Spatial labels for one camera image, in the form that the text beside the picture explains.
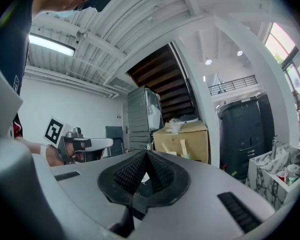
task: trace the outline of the fluorescent light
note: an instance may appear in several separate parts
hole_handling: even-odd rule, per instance
[[[210,65],[212,63],[212,59],[208,58],[206,61],[205,61],[205,64],[206,65]]]
[[[37,34],[29,34],[29,42],[30,44],[42,46],[70,57],[72,57],[75,53],[75,48]]]

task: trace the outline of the metal railing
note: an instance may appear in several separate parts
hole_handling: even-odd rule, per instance
[[[250,75],[244,78],[236,79],[229,82],[220,83],[209,87],[211,96],[227,93],[247,86],[258,84],[255,75]]]

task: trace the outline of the white pillar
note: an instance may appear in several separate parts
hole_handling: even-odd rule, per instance
[[[267,92],[278,140],[298,147],[299,126],[293,95],[285,75],[266,46],[243,24],[223,15],[215,25],[226,33],[251,61],[255,74]]]
[[[188,74],[201,119],[206,124],[209,131],[211,165],[219,168],[220,136],[217,122],[217,114],[208,86],[204,82],[202,74],[199,74],[199,69],[193,62],[193,59],[189,55],[182,41],[180,39],[176,39],[173,42],[173,44]]]

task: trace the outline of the wooden staircase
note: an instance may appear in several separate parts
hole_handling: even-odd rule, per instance
[[[146,86],[160,95],[162,117],[171,118],[194,114],[195,99],[188,80],[166,45],[144,58],[127,72],[139,86]]]

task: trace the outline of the cardboard box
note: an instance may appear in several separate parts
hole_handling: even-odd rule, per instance
[[[167,153],[176,152],[180,156],[183,151],[180,140],[185,139],[185,146],[191,160],[208,163],[209,141],[208,129],[202,121],[185,123],[179,133],[171,133],[169,123],[153,133],[155,150]]]

